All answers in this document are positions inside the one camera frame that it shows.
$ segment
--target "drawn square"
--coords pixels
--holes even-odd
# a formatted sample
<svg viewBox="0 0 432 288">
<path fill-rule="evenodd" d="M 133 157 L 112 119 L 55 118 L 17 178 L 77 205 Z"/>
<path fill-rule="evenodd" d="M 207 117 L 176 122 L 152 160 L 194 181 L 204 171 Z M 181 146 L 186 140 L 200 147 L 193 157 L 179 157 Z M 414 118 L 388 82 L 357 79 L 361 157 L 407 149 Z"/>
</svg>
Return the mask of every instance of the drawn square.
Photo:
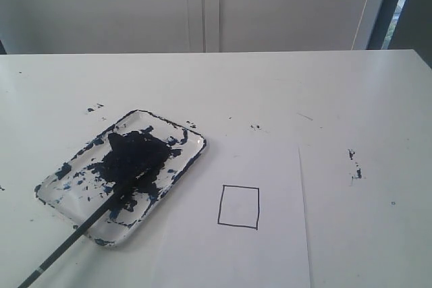
<svg viewBox="0 0 432 288">
<path fill-rule="evenodd" d="M 258 229 L 259 188 L 223 185 L 217 223 Z"/>
</svg>

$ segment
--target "sheet of paper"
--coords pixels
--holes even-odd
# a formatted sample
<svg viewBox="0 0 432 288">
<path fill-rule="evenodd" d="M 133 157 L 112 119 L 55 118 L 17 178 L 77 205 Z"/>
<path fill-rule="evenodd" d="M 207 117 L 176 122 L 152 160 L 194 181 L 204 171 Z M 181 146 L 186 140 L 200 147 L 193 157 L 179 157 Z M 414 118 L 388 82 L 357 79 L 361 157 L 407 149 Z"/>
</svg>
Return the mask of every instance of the sheet of paper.
<svg viewBox="0 0 432 288">
<path fill-rule="evenodd" d="M 297 145 L 210 143 L 196 168 L 178 184 L 152 287 L 309 288 Z"/>
</svg>

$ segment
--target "black brush handle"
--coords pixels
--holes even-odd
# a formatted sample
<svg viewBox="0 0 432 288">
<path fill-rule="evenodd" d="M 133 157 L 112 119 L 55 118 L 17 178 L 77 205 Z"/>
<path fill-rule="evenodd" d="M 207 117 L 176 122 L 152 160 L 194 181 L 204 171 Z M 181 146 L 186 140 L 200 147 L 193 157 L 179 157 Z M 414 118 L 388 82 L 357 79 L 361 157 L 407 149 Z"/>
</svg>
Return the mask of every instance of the black brush handle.
<svg viewBox="0 0 432 288">
<path fill-rule="evenodd" d="M 116 190 L 96 211 L 91 214 L 91 216 L 83 222 L 42 264 L 30 275 L 28 278 L 18 286 L 18 288 L 27 288 L 36 279 L 39 278 L 49 267 L 52 265 L 56 259 L 58 259 L 72 244 L 75 243 L 77 239 L 81 237 L 82 234 L 86 233 L 88 229 L 102 216 L 107 210 L 111 208 L 111 205 L 118 201 L 134 184 L 134 182 L 143 175 L 148 175 L 149 171 L 156 165 L 161 163 L 161 155 L 156 154 L 150 161 L 146 164 L 147 168 L 144 172 L 136 177 L 133 177 L 122 183 L 120 188 Z"/>
</svg>

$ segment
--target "white table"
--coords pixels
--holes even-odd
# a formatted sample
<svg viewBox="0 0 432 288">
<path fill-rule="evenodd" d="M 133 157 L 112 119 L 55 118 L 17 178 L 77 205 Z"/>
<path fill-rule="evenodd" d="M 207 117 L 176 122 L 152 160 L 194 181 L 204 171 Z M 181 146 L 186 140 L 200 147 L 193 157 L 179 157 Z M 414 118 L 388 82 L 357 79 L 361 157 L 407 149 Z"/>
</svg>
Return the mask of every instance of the white table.
<svg viewBox="0 0 432 288">
<path fill-rule="evenodd" d="M 35 185 L 137 108 L 193 121 L 209 150 L 244 132 L 297 141 L 313 287 L 430 287 L 432 71 L 413 51 L 0 56 L 2 287 L 72 232 Z M 178 199 L 116 249 L 81 238 L 34 287 L 148 287 Z"/>
</svg>

